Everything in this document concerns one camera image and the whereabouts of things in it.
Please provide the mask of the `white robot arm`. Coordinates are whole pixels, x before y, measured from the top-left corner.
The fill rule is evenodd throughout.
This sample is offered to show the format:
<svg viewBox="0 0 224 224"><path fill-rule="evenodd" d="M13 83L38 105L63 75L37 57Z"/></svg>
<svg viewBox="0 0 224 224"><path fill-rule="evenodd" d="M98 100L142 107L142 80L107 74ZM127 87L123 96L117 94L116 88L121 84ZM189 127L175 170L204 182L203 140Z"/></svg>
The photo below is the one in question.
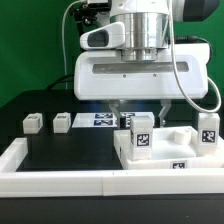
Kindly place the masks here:
<svg viewBox="0 0 224 224"><path fill-rule="evenodd" d="M107 101L122 126L122 100L159 100L164 117L173 99L203 98L211 47L195 37L174 35L176 22L201 22L220 0L89 0L101 26L80 37L84 52L74 72L80 100Z"/></svg>

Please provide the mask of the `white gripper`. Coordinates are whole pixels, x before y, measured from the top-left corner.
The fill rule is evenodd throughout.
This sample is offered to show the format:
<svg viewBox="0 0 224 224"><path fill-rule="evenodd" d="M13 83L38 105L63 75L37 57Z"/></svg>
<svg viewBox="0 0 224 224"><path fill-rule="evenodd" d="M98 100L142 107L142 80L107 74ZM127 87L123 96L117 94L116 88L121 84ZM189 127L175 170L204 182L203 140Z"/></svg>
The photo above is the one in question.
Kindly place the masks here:
<svg viewBox="0 0 224 224"><path fill-rule="evenodd" d="M200 99L208 91L206 43L167 42L168 23L113 22L84 33L74 71L74 93L81 100L112 100L117 127L127 117L116 100L162 99L159 124L171 108L170 99Z"/></svg>

